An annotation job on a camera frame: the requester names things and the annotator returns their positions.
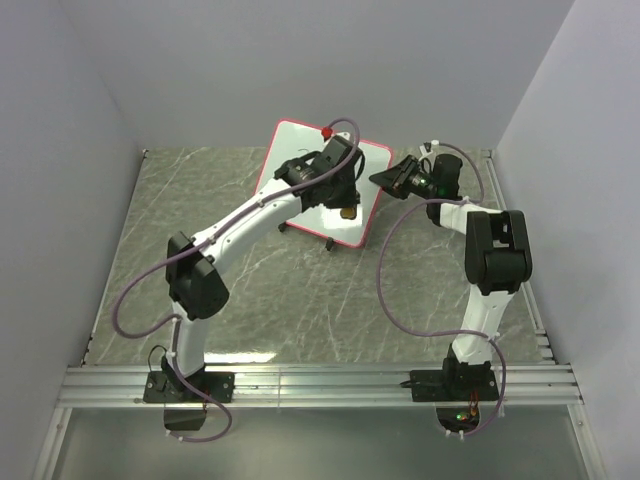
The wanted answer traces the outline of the yellow whiteboard eraser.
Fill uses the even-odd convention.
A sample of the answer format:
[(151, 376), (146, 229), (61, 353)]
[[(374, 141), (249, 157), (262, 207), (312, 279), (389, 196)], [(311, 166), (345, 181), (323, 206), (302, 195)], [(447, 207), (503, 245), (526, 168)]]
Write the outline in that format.
[(339, 211), (339, 215), (340, 218), (344, 220), (355, 220), (358, 216), (358, 208), (356, 206), (341, 208)]

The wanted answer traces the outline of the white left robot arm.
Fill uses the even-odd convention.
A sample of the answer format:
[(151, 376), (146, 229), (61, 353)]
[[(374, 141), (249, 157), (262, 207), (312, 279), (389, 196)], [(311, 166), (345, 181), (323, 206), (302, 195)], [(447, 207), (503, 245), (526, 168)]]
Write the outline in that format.
[(355, 209), (362, 156), (361, 150), (324, 150), (289, 159), (218, 223), (192, 237), (178, 233), (170, 238), (165, 279), (172, 339), (161, 369), (168, 377), (167, 390), (178, 401), (190, 402), (201, 393), (208, 320), (230, 298), (224, 274), (269, 231), (301, 213), (319, 206)]

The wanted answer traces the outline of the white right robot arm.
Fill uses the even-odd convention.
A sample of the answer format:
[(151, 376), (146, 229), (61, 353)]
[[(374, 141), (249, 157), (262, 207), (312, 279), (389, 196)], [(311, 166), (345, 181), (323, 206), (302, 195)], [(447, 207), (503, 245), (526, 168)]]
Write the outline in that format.
[(470, 288), (462, 325), (452, 334), (441, 369), (412, 373), (410, 382), (447, 400), (474, 394), (496, 400), (493, 344), (506, 307), (531, 277), (533, 262), (524, 213), (484, 208), (460, 196), (462, 166), (453, 154), (438, 154), (433, 161), (409, 155), (369, 180), (394, 198), (424, 199), (434, 225), (465, 237)]

